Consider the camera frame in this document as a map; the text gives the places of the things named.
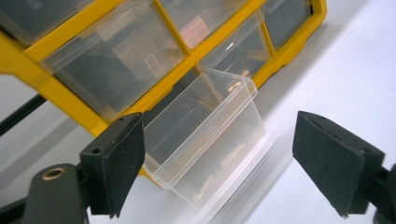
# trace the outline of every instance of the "yellow plastic frame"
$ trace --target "yellow plastic frame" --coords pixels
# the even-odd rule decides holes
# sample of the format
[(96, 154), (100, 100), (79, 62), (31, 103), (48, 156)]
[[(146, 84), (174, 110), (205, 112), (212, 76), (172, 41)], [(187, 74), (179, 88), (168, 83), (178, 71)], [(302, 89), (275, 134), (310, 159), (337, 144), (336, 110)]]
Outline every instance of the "yellow plastic frame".
[[(40, 95), (53, 102), (68, 116), (73, 118), (93, 136), (99, 135), (109, 123), (99, 117), (92, 109), (82, 102), (73, 92), (66, 88), (52, 74), (47, 73), (39, 65), (43, 59), (61, 47), (67, 41), (78, 35), (90, 25), (105, 16), (122, 0), (95, 0), (68, 21), (41, 38), (29, 48), (24, 48), (18, 42), (10, 39), (0, 32), (0, 74), (11, 74), (34, 88)], [(166, 77), (160, 80), (153, 88), (143, 95), (137, 102), (128, 108), (123, 115), (134, 112), (144, 112), (155, 106), (180, 80), (184, 74), (196, 65), (216, 45), (229, 36), (244, 20), (258, 11), (266, 0), (247, 0), (230, 19), (209, 38), (204, 40), (195, 49), (189, 49), (176, 26), (172, 23), (160, 0), (154, 0), (153, 5), (163, 18), (176, 42), (185, 54), (185, 59), (180, 62)], [(253, 77), (259, 88), (273, 73), (282, 66), (290, 63), (303, 49), (305, 41), (311, 36), (324, 21), (327, 13), (326, 0), (311, 0), (313, 15), (292, 36), (292, 38), (278, 51), (271, 44), (270, 36), (265, 23), (261, 27), (271, 58)], [(149, 176), (143, 171), (141, 175)]]

